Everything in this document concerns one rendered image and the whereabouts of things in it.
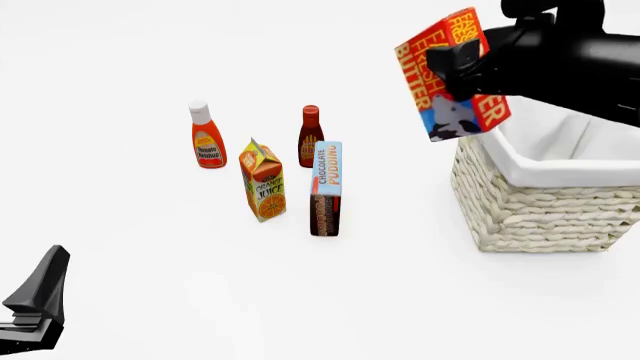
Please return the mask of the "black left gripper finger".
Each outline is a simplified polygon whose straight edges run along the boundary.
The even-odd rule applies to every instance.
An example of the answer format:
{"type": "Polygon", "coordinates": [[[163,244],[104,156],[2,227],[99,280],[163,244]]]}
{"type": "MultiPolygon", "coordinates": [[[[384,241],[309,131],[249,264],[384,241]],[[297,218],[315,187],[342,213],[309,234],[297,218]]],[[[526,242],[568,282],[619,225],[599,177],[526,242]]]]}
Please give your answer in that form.
{"type": "Polygon", "coordinates": [[[65,323],[63,291],[70,254],[61,245],[53,245],[26,281],[2,304],[14,316],[39,316],[65,323]]]}

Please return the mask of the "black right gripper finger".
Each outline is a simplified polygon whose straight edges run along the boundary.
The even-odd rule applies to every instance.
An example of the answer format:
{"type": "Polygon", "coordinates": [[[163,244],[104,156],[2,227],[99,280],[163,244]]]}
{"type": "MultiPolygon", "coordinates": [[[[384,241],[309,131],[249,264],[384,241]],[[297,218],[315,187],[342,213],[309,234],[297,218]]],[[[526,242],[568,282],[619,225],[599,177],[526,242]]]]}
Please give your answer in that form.
{"type": "Polygon", "coordinates": [[[426,50],[427,67],[445,83],[454,101],[467,101],[476,90],[468,74],[480,59],[481,41],[476,38],[448,47],[426,50]]]}

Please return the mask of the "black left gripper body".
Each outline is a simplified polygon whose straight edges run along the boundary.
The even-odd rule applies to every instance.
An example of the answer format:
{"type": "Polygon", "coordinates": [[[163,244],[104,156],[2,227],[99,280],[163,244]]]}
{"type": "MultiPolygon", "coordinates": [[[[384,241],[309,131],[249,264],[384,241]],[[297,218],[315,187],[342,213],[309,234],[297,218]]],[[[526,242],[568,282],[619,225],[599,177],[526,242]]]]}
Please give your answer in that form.
{"type": "Polygon", "coordinates": [[[64,329],[64,320],[44,311],[21,309],[10,323],[0,322],[0,355],[53,350],[64,329]]]}

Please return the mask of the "red butter box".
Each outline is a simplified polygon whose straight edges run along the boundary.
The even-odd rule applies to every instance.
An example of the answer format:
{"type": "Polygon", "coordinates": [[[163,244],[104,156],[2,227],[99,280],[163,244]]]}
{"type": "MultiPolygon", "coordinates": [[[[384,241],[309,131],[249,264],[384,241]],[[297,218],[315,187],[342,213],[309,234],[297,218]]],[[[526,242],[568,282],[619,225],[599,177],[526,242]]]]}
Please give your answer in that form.
{"type": "Polygon", "coordinates": [[[502,95],[481,95],[477,90],[467,101],[454,101],[445,83],[427,67],[426,50],[448,47],[478,38],[480,59],[489,44],[475,8],[465,8],[434,23],[395,48],[416,108],[432,142],[491,131],[511,116],[502,95]]]}

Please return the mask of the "woven basket with white liner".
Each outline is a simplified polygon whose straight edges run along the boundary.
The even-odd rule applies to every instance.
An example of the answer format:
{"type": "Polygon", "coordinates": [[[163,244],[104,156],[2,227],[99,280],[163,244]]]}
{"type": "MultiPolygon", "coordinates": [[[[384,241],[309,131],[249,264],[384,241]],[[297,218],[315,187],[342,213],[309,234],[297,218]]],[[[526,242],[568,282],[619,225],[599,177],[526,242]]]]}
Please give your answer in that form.
{"type": "Polygon", "coordinates": [[[459,140],[451,185],[485,252],[604,251],[640,224],[640,128],[514,97],[459,140]]]}

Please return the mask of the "dark bbq sauce bottle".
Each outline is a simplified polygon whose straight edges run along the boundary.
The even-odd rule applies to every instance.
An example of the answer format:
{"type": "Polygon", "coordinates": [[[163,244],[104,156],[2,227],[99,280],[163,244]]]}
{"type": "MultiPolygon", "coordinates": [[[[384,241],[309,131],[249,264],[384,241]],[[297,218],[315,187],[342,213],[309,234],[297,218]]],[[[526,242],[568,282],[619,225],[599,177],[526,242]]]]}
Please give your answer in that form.
{"type": "Polygon", "coordinates": [[[298,159],[301,167],[312,168],[315,144],[324,140],[319,122],[319,107],[307,105],[302,110],[303,124],[299,134],[298,159]]]}

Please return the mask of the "chocolate pudding box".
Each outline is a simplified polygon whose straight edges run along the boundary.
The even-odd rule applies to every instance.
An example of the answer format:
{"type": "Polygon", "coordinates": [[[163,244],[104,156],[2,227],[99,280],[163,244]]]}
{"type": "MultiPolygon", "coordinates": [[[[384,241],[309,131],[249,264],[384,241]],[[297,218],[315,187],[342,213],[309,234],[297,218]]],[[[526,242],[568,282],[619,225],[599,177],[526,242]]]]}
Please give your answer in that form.
{"type": "Polygon", "coordinates": [[[310,191],[310,233],[338,236],[342,197],[342,143],[315,144],[310,191]]]}

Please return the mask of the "tomato ketchup bottle white cap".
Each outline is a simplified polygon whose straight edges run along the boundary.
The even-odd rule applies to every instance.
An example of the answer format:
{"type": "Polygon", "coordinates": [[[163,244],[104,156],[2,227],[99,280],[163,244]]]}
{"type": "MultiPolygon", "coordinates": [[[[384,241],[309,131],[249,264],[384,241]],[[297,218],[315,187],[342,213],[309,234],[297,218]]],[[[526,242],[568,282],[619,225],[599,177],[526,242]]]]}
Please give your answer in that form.
{"type": "Polygon", "coordinates": [[[205,101],[192,101],[189,110],[197,163],[207,169],[224,167],[227,163],[226,149],[219,129],[212,120],[208,104],[205,101]]]}

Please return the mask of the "orange juice carton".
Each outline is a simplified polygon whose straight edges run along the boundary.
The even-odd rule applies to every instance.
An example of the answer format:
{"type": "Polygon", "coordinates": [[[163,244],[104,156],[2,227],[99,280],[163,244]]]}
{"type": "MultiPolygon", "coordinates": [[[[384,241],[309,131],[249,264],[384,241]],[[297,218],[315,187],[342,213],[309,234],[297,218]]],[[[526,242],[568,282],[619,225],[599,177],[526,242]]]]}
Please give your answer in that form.
{"type": "Polygon", "coordinates": [[[248,204],[259,222],[286,212],[283,164],[254,139],[239,155],[248,204]]]}

